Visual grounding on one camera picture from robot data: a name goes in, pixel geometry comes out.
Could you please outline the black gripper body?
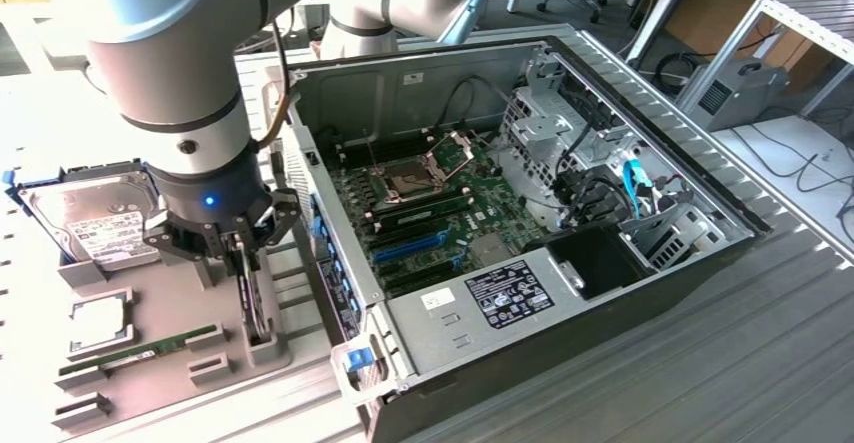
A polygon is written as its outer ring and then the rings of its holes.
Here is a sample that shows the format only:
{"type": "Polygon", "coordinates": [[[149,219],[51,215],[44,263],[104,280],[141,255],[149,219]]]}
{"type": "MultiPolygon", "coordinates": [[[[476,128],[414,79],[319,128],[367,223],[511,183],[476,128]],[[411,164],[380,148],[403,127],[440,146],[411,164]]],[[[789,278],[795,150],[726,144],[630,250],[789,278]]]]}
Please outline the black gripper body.
{"type": "Polygon", "coordinates": [[[168,210],[192,223],[229,225],[239,216],[257,218],[272,203],[251,149],[203,174],[179,175],[153,166],[148,173],[168,210]]]}

